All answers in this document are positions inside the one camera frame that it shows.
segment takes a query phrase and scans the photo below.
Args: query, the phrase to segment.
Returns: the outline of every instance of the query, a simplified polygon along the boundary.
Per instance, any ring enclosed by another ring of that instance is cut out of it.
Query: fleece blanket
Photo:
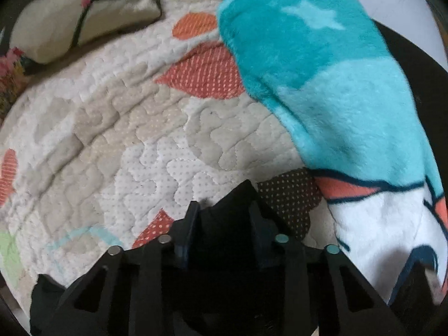
[[[446,292],[437,165],[405,75],[361,4],[224,0],[218,22],[248,93],[291,134],[340,247],[383,299],[416,261]]]
[[[39,273],[68,286],[109,246],[141,246],[246,179],[306,244],[335,241],[289,133],[220,41],[220,3],[161,0],[159,21],[68,57],[13,106],[0,271],[26,313]]]

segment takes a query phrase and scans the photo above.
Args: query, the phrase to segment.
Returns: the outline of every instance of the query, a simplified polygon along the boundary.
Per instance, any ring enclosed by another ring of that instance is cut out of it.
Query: quilted bedspread
[[[13,107],[0,132],[0,270],[25,312],[37,274],[69,285],[109,246],[167,231],[191,200],[214,204],[250,179],[279,214],[300,203],[307,185],[280,175],[302,161],[245,92],[216,28],[219,3],[162,0],[161,20],[41,80]],[[331,216],[310,198],[305,242],[324,246]]]

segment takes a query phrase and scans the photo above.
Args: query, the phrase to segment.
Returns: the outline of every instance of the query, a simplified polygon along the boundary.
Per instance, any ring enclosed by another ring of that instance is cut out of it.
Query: teal blanket
[[[218,22],[247,92],[291,134],[340,247],[380,295],[392,301],[415,261],[445,283],[437,165],[406,77],[361,4],[224,0]]]

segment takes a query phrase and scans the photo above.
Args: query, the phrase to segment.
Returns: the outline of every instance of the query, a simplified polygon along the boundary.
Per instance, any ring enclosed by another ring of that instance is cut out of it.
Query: light blue star
[[[288,15],[300,17],[311,29],[345,30],[344,26],[335,20],[336,11],[320,9],[308,0],[302,0],[297,6],[282,7],[281,11]]]

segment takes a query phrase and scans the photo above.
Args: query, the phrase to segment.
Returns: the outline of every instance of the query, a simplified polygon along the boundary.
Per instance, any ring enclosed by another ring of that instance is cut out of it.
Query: cream pillow
[[[153,0],[34,0],[17,19],[10,47],[47,64],[74,46],[159,16]]]

